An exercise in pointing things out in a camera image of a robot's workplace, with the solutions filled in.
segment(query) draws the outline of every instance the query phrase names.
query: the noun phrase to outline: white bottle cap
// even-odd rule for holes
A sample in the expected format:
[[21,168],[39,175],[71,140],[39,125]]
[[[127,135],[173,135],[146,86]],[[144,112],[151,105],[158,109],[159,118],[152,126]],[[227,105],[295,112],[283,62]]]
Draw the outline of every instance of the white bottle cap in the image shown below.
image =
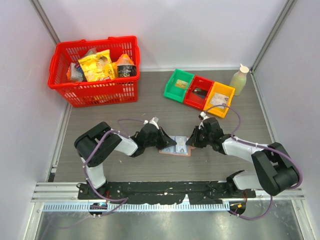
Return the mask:
[[240,64],[240,69],[238,72],[239,78],[245,78],[248,72],[249,72],[249,68],[247,66],[243,66],[242,64]]

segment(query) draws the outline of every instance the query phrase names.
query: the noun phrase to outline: plastic bottle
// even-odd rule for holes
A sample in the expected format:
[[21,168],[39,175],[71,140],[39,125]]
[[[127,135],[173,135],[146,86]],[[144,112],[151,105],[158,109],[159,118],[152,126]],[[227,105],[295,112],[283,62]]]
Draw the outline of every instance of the plastic bottle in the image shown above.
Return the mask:
[[242,89],[244,89],[244,86],[247,82],[247,73],[249,72],[249,68],[247,66],[243,66],[240,64],[240,69],[237,71],[230,82],[230,87],[235,88],[234,95],[238,96],[242,92]]

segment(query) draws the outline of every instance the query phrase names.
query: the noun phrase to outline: yellow bin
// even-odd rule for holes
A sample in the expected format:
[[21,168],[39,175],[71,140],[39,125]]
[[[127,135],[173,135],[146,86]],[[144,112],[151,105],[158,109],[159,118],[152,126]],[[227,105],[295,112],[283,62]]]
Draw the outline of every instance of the yellow bin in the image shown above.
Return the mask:
[[[220,82],[214,82],[211,92],[209,93],[204,105],[204,111],[214,105],[226,104],[230,106],[231,100],[235,94],[235,88],[224,85]],[[220,118],[224,118],[228,112],[228,107],[214,107],[208,111],[208,113],[214,114]]]

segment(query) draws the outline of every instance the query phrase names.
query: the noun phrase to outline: gray wood surface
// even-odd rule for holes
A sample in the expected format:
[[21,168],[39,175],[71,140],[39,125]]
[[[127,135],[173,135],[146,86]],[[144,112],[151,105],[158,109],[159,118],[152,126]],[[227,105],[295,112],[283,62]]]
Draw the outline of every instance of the gray wood surface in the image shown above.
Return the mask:
[[[229,84],[235,71],[190,71],[214,81]],[[159,118],[158,124],[168,135],[190,136],[200,123],[199,110],[163,96],[165,85],[172,72],[141,72],[138,85],[138,101],[94,107],[73,108],[67,126],[55,182],[84,182],[82,162],[74,148],[77,137],[105,121],[119,129],[120,118]],[[236,135],[242,139],[261,144],[271,143],[258,97],[248,75],[246,86],[240,96],[234,96],[231,106],[242,117],[242,125]],[[230,133],[238,124],[237,116],[229,110],[225,118],[217,117],[224,133]],[[139,122],[123,122],[133,135],[139,131]],[[238,170],[253,170],[251,163],[232,156],[225,156],[210,146],[193,149],[190,157],[159,154],[155,147],[147,148],[136,158],[113,152],[104,162],[108,181],[200,181],[224,180]]]

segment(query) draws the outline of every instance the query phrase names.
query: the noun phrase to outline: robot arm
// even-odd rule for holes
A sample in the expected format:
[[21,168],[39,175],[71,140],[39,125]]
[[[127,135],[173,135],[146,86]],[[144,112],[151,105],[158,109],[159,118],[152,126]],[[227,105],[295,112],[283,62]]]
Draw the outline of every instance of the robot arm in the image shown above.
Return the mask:
[[[162,127],[158,126],[157,122],[156,117],[153,117],[150,121],[146,120],[141,131],[137,131],[132,137],[126,138],[114,132],[104,139],[92,159],[85,166],[88,178],[95,189],[99,189],[106,183],[102,163],[112,151],[118,151],[134,158],[143,154],[148,147],[155,146],[161,150],[177,144],[165,133]],[[107,123],[101,122],[76,139],[74,147],[83,163],[91,155],[98,141],[110,130],[112,129]]]
[[210,145],[216,152],[244,159],[254,165],[255,172],[241,171],[232,176],[236,189],[263,189],[268,194],[276,196],[298,183],[299,174],[292,163],[285,157],[267,150],[274,149],[288,155],[280,143],[266,145],[243,141],[236,136],[224,134],[216,118],[207,117],[204,112],[199,118],[202,122],[199,126],[195,126],[186,142],[187,145],[197,148]]

